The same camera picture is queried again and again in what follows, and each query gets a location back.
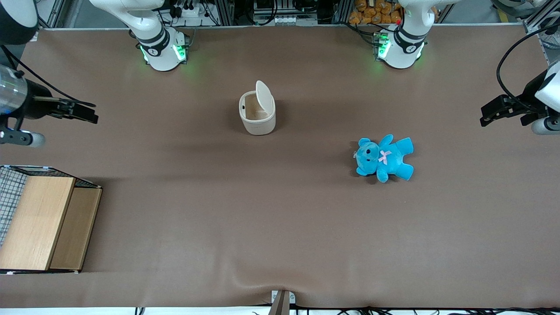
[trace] pink bow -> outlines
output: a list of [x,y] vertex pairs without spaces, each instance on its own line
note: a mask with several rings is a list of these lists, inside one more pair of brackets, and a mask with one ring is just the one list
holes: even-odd
[[379,158],[379,162],[383,161],[383,164],[387,165],[387,156],[391,154],[391,151],[381,151],[379,153],[382,155],[382,157]]

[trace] teddy bear ear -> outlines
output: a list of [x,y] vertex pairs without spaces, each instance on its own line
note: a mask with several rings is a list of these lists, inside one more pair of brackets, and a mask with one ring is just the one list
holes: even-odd
[[359,146],[363,146],[364,144],[370,143],[370,142],[371,142],[371,140],[369,140],[368,138],[361,138],[361,139],[358,141],[358,144],[359,144]]

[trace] white trash can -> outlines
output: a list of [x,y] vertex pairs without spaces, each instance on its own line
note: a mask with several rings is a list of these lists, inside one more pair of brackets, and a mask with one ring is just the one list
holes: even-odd
[[239,100],[239,116],[245,129],[255,136],[271,133],[276,126],[276,104],[268,86],[256,82],[255,91],[250,91]]

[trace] blue teddy bear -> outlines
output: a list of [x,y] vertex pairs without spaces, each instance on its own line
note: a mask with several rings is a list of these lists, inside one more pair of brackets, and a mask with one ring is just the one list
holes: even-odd
[[377,172],[377,179],[381,183],[389,179],[389,174],[409,180],[414,167],[404,163],[403,157],[414,151],[412,140],[405,138],[391,144],[392,140],[393,135],[386,135],[377,145],[368,138],[361,138],[358,141],[360,148],[356,152],[356,172],[362,176]]

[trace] power strip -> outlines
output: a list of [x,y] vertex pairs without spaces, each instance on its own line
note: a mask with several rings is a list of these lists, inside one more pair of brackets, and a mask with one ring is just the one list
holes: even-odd
[[274,18],[275,26],[293,26],[297,23],[297,17],[294,15],[277,15]]
[[198,17],[200,14],[200,3],[193,10],[183,9],[182,17]]

